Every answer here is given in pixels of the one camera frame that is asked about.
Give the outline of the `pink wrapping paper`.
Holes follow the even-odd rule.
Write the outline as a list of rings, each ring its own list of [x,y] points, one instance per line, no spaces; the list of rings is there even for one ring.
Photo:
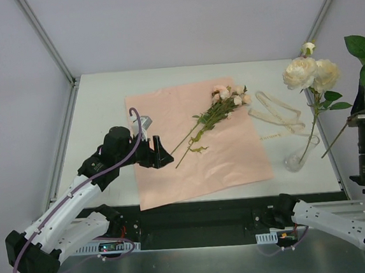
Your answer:
[[[199,130],[195,116],[209,109],[213,89],[224,86],[234,87],[235,82],[220,78],[125,98],[128,108],[152,119],[148,133],[158,135],[174,158],[162,169],[135,167],[142,210],[273,178],[271,163],[244,106],[187,150]]]

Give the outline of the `cream white rose stem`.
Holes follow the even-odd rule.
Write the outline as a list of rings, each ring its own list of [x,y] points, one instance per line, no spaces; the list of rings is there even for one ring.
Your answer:
[[[313,97],[308,105],[313,111],[308,138],[315,134],[319,114],[352,107],[350,103],[340,101],[343,96],[333,90],[341,75],[339,67],[328,59],[315,60],[312,57],[315,49],[314,42],[303,43],[300,55],[283,72],[283,82],[289,90],[307,90]]]

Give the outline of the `artificial rose bouquet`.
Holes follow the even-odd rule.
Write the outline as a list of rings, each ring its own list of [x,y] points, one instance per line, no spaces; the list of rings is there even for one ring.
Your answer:
[[[234,111],[240,107],[249,106],[251,104],[252,100],[247,92],[248,89],[245,85],[236,85],[234,87],[229,85],[216,85],[213,87],[211,93],[211,106],[203,113],[193,116],[193,119],[196,120],[196,124],[172,151],[174,153],[184,142],[188,144],[185,153],[180,158],[175,169],[179,168],[183,159],[189,152],[202,153],[208,149],[207,146],[193,147],[201,140],[205,132],[213,130],[216,124],[223,120],[230,119]]]

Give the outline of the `cream ribbon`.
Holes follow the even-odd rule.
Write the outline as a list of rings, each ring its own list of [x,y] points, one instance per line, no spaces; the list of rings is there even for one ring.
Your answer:
[[[275,133],[262,135],[260,137],[261,141],[292,135],[303,137],[308,136],[305,132],[306,125],[301,121],[300,110],[294,109],[287,103],[284,103],[278,98],[263,91],[256,92],[255,97],[257,102],[265,108],[267,113],[258,111],[251,106],[248,109],[248,114],[252,118],[282,128],[282,130]]]

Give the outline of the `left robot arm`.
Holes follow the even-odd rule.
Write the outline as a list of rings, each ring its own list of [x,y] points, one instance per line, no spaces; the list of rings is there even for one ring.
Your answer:
[[[7,235],[5,246],[13,273],[57,273],[68,257],[93,239],[126,240],[121,215],[106,204],[75,226],[71,223],[119,177],[122,167],[137,164],[160,169],[174,158],[159,136],[146,139],[142,128],[131,135],[125,127],[112,127],[103,140],[52,207],[23,232],[13,230]]]

